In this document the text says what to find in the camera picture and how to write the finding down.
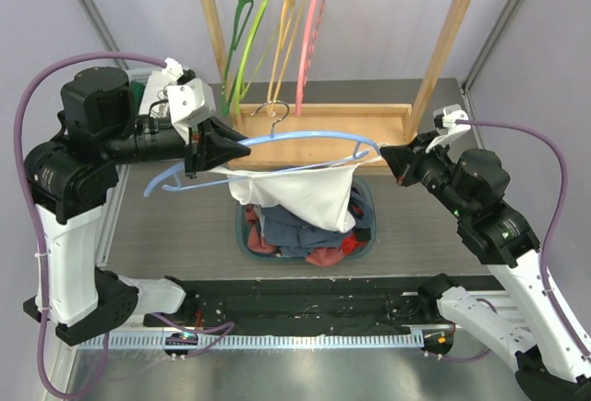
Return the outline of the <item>pink hanger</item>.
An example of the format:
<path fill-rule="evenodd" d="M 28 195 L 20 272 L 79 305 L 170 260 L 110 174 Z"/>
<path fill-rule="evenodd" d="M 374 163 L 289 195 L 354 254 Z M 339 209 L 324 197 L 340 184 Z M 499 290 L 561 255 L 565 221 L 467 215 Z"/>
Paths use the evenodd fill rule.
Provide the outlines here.
<path fill-rule="evenodd" d="M 305 88 L 315 52 L 320 26 L 327 0 L 310 0 L 304 26 L 298 75 L 295 89 L 295 115 L 301 116 L 304 107 Z"/>

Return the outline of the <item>white tank top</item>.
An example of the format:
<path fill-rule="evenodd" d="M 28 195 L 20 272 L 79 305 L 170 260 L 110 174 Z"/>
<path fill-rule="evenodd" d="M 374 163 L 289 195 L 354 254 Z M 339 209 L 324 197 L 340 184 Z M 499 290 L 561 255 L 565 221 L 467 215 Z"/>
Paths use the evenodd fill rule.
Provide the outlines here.
<path fill-rule="evenodd" d="M 381 159 L 378 145 L 365 144 L 363 148 L 366 154 L 354 161 L 339 160 L 320 167 L 274 172 L 216 167 L 211 171 L 227 177 L 231 196 L 242 205 L 281 206 L 318 228 L 345 233 L 354 225 L 348 211 L 354 172 Z"/>

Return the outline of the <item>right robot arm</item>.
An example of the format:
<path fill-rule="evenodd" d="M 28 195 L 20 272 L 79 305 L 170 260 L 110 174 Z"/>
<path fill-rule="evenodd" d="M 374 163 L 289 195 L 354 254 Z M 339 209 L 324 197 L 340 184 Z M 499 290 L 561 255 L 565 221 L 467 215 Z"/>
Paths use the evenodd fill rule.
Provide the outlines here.
<path fill-rule="evenodd" d="M 510 183 L 495 152 L 464 151 L 452 161 L 432 132 L 381 157 L 401 187 L 421 184 L 456 219 L 457 234 L 513 300 L 525 328 L 511 325 L 450 276 L 440 273 L 417 290 L 408 318 L 441 319 L 465 328 L 513 371 L 531 400 L 587 400 L 590 357 L 575 342 L 589 336 L 576 318 L 558 313 L 557 292 L 540 269 L 540 242 L 526 218 L 504 199 Z"/>

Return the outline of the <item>maroon graphic tank top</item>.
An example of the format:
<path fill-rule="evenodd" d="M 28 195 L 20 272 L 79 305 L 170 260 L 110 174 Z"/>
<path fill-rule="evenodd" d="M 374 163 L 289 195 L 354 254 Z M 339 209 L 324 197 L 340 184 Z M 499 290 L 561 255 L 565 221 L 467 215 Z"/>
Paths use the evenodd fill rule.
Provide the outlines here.
<path fill-rule="evenodd" d="M 284 260 L 304 260 L 331 267 L 345 256 L 343 240 L 353 230 L 332 232 L 311 225 L 282 206 L 261 208 L 249 204 L 243 210 L 248 228 L 247 248 L 254 254 Z"/>

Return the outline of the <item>light blue hanger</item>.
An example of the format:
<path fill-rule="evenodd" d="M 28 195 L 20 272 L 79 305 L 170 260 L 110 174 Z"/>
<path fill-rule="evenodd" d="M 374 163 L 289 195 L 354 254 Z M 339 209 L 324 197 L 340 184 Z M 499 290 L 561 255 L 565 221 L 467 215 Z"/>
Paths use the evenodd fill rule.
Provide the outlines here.
<path fill-rule="evenodd" d="M 329 162 L 356 161 L 377 152 L 377 108 L 370 104 L 312 104 L 300 117 L 288 116 L 273 126 L 271 118 L 260 117 L 252 104 L 246 107 L 242 144 L 250 155 L 233 160 L 239 170 L 269 171 L 279 167 L 304 167 Z"/>

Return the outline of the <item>green plastic hanger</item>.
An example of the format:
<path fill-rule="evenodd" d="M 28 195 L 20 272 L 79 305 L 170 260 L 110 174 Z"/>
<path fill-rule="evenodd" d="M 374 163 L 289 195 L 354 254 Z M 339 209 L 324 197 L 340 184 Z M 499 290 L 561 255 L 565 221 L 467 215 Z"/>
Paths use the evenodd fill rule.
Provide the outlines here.
<path fill-rule="evenodd" d="M 252 15 L 255 1 L 256 0 L 237 0 L 232 35 L 222 79 L 222 111 L 224 115 L 230 114 L 230 105 L 235 92 L 235 81 L 230 81 L 232 58 L 242 40 L 246 25 Z"/>

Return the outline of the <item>navy tank top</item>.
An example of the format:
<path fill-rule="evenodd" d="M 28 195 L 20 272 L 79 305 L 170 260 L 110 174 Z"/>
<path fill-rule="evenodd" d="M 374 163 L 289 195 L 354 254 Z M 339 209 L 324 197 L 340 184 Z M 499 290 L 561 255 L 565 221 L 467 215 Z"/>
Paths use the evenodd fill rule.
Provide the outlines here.
<path fill-rule="evenodd" d="M 342 233 L 314 226 L 280 205 L 254 206 L 245 211 L 251 225 L 247 245 L 259 254 L 300 258 L 318 266 L 334 265 L 371 240 L 373 204 L 356 187 L 351 189 L 346 214 L 353 218 L 353 226 Z"/>

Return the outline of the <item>lime green hanger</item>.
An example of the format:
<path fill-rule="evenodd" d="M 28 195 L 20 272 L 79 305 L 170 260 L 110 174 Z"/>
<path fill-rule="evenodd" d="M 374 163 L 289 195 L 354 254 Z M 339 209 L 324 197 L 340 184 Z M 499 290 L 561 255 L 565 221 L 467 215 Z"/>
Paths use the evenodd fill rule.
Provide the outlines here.
<path fill-rule="evenodd" d="M 250 81 L 246 82 L 246 80 L 245 80 L 247 64 L 248 64 L 248 61 L 250 58 L 251 51 L 253 49 L 255 39 L 256 39 L 256 37 L 259 33 L 259 30 L 261 28 L 264 15 L 267 12 L 267 9 L 268 9 L 270 3 L 271 3 L 271 0 L 262 0 L 261 1 L 258 11 L 255 15 L 255 18 L 253 19 L 253 23 L 252 23 L 250 30 L 248 32 L 248 35 L 247 35 L 247 40 L 246 40 L 246 44 L 244 46 L 242 59 L 241 59 L 240 64 L 238 66 L 238 70 L 237 70 L 236 77 L 235 77 L 235 92 L 234 92 L 234 96 L 233 96 L 233 99 L 232 99 L 231 105 L 230 105 L 230 111 L 232 112 L 233 115 L 238 115 L 240 113 L 241 103 L 245 99 L 246 94 L 247 94 L 248 89 L 251 84 Z M 254 69 L 255 73 L 258 73 L 259 68 L 260 68 L 262 62 L 264 61 L 264 58 L 266 57 L 266 54 L 268 53 L 273 41 L 276 41 L 276 46 L 277 46 L 279 22 L 280 22 L 280 18 L 279 18 L 278 24 L 273 29 L 273 34 L 271 35 L 271 41 L 265 47 L 265 49 L 262 53 L 262 56 L 259 59 L 259 62 L 255 66 L 255 69 Z"/>

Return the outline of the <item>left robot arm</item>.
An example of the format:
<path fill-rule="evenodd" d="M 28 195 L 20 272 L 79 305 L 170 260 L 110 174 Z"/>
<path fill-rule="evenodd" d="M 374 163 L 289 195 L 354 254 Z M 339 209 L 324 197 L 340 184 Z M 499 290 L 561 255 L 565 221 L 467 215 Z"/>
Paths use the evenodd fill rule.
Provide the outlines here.
<path fill-rule="evenodd" d="M 197 304 L 179 280 L 132 279 L 97 266 L 99 222 L 119 165 L 178 160 L 192 177 L 247 156 L 243 136 L 217 117 L 211 87 L 190 70 L 166 87 L 165 117 L 137 111 L 129 76 L 116 67 L 79 72 L 61 99 L 59 133 L 24 161 L 45 243 L 39 290 L 24 310 L 53 322 L 71 346 L 133 316 L 190 324 Z"/>

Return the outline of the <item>yellow hanger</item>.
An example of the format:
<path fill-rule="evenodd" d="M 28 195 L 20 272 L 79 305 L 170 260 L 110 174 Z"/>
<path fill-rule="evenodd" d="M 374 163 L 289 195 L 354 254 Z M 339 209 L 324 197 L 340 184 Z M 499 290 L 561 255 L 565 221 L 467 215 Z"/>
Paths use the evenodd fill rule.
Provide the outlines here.
<path fill-rule="evenodd" d="M 266 102 L 270 103 L 267 115 L 274 115 L 274 102 L 279 99 L 285 72 L 299 30 L 306 0 L 283 0 L 277 36 L 277 46 L 271 68 Z"/>

